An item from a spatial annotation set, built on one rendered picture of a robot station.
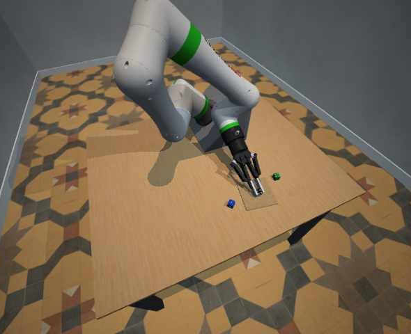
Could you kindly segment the blue die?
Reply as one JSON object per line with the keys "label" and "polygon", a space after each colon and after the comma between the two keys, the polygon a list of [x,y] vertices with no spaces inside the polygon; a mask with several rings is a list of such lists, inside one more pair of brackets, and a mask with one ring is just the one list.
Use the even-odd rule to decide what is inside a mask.
{"label": "blue die", "polygon": [[229,202],[227,204],[227,207],[230,207],[230,208],[233,209],[234,205],[235,205],[235,201],[234,200],[229,200]]}

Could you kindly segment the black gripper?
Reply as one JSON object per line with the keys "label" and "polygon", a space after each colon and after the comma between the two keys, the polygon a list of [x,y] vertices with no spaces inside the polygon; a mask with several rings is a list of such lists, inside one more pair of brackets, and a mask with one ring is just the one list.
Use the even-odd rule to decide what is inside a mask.
{"label": "black gripper", "polygon": [[[261,185],[261,181],[259,180],[259,175],[261,175],[261,170],[258,165],[257,154],[256,153],[253,154],[248,150],[248,147],[243,138],[233,141],[232,143],[228,144],[228,147],[229,147],[229,150],[231,151],[231,154],[233,155],[233,161],[232,163],[230,163],[230,166],[234,168],[234,170],[236,171],[240,179],[243,182],[248,183],[249,188],[251,189],[254,196],[258,195],[256,188],[253,182],[251,181],[251,178],[247,171],[247,167],[246,167],[247,165],[252,176],[254,177],[256,186],[258,187],[258,189],[261,188],[261,191],[264,192],[263,187]],[[254,166],[252,165],[250,158],[252,158]],[[236,162],[240,165],[242,171],[239,169]]]}

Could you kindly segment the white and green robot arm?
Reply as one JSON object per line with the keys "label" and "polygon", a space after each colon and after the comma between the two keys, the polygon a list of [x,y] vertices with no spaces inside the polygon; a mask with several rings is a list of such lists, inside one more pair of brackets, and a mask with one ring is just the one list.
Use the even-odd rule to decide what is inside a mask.
{"label": "white and green robot arm", "polygon": [[[226,97],[218,103],[208,100],[184,79],[176,79],[167,90],[166,57]],[[257,87],[239,75],[169,0],[136,0],[113,76],[119,90],[152,118],[169,142],[184,139],[194,118],[200,126],[213,121],[228,146],[245,137],[238,117],[260,99]]]}

